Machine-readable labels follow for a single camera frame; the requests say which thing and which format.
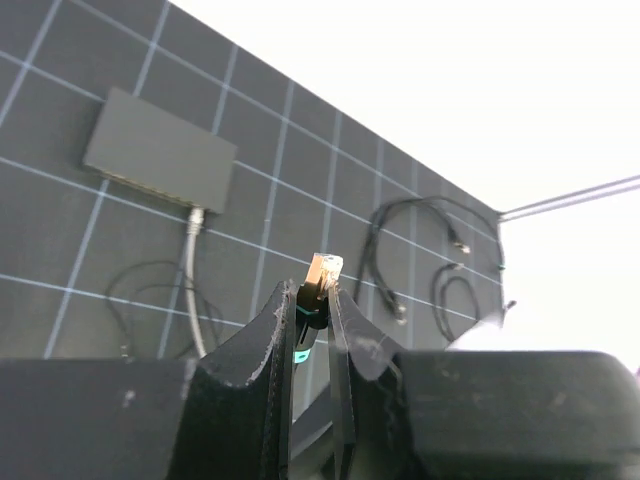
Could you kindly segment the black network switch box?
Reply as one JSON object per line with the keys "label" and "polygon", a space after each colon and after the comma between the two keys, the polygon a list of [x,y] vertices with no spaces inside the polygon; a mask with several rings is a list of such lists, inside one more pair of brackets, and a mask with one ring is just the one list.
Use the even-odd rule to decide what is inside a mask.
{"label": "black network switch box", "polygon": [[229,141],[112,88],[82,163],[116,182],[221,214],[236,153]]}

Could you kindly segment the black ethernet cable pulled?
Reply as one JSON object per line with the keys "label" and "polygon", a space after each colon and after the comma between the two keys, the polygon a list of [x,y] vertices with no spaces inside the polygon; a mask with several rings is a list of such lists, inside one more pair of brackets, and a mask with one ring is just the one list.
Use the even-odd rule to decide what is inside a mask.
{"label": "black ethernet cable pulled", "polygon": [[464,255],[471,254],[471,247],[462,239],[445,210],[436,203],[435,197],[401,197],[382,203],[370,216],[363,251],[369,255],[376,253],[382,231],[403,212],[408,212],[413,221],[411,239],[418,240],[421,231],[434,227],[436,232],[431,236],[441,245],[447,243]]}

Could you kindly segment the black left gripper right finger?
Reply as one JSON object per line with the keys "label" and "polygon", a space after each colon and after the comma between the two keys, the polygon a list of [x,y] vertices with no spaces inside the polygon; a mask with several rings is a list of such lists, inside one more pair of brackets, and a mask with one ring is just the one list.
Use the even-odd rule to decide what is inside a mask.
{"label": "black left gripper right finger", "polygon": [[396,343],[337,286],[328,305],[335,477],[428,479],[408,394],[430,353]]}

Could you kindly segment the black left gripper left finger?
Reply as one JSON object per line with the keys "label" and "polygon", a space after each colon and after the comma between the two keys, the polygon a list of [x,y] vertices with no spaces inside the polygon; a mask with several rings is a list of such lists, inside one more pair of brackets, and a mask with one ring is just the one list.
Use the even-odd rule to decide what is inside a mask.
{"label": "black left gripper left finger", "polygon": [[288,478],[296,293],[279,282],[253,320],[198,361],[168,478]]}

